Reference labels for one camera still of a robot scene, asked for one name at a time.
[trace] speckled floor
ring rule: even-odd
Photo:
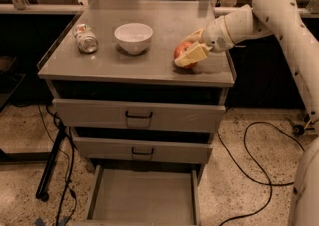
[[[221,124],[219,134],[238,164],[252,178],[267,182],[267,178],[248,156],[244,149],[244,134],[250,124],[268,122],[287,134],[292,134],[286,120],[302,123],[303,110],[273,109],[229,109]],[[7,153],[50,151],[56,128],[52,117],[43,105],[17,108],[8,105],[0,113],[1,149]],[[299,137],[306,147],[316,134],[306,131]],[[300,147],[288,137],[266,124],[255,124],[247,132],[246,145],[269,174],[272,183],[286,183],[294,180]],[[213,143],[213,154],[199,184],[199,201],[202,226],[220,225],[228,218],[254,213],[262,208],[268,198],[269,186],[257,184],[248,179],[234,164],[218,136]],[[69,144],[64,141],[61,150],[71,155]],[[60,152],[56,168],[49,185],[49,201],[35,198],[45,164],[17,164],[0,166],[0,222],[6,226],[54,225],[67,170],[67,156]],[[76,211],[71,221],[81,221],[84,216],[93,174],[88,172],[86,161],[75,154],[71,188],[77,197]],[[273,187],[268,206],[256,215],[229,221],[225,225],[286,225],[292,186]],[[63,205],[61,219],[70,215],[75,205],[69,193]]]

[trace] white bowl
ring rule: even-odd
[[[129,54],[136,55],[147,48],[153,30],[142,23],[128,23],[118,27],[114,35],[118,44]]]

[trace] drawer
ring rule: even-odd
[[[132,161],[207,164],[211,144],[171,143],[74,137],[82,157]]]
[[[224,106],[54,99],[65,126],[217,132]]]
[[[196,170],[183,164],[98,165],[84,225],[200,225]]]

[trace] metal leg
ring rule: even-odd
[[[56,140],[52,147],[51,153],[49,155],[49,159],[46,164],[46,168],[44,169],[37,193],[36,198],[41,199],[42,201],[46,202],[49,199],[49,194],[47,192],[48,184],[52,176],[52,172],[55,166],[56,157],[59,152],[60,144],[62,140],[66,137],[65,127],[60,122],[59,123],[59,132],[57,134]]]

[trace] concrete floor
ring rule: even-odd
[[[235,0],[225,0],[233,5]],[[244,149],[244,134],[255,122],[271,123],[289,135],[292,128],[287,119],[302,123],[304,110],[282,109],[229,109],[224,116],[219,134],[237,163],[254,179],[267,182],[260,168]],[[0,143],[6,153],[47,152],[53,145],[57,130],[52,117],[43,105],[15,107],[7,105],[0,113]],[[298,140],[306,147],[316,134],[307,131]],[[275,128],[266,124],[253,125],[247,133],[247,147],[255,159],[269,174],[273,183],[294,180],[300,147]],[[30,226],[55,223],[59,201],[64,186],[70,145],[64,141],[59,152],[55,171],[49,185],[49,201],[35,198],[44,163],[0,166],[0,225]],[[91,189],[93,174],[87,170],[85,159],[75,153],[75,165],[70,187],[77,197],[77,207],[71,221],[84,219],[84,210]],[[282,226],[287,224],[292,186],[273,187],[268,206],[261,212],[243,219],[229,221],[225,225]],[[231,160],[218,136],[214,138],[213,154],[199,184],[199,201],[202,226],[217,226],[231,217],[251,214],[266,204],[269,186],[248,179]],[[69,193],[61,212],[61,219],[69,216],[75,200]]]

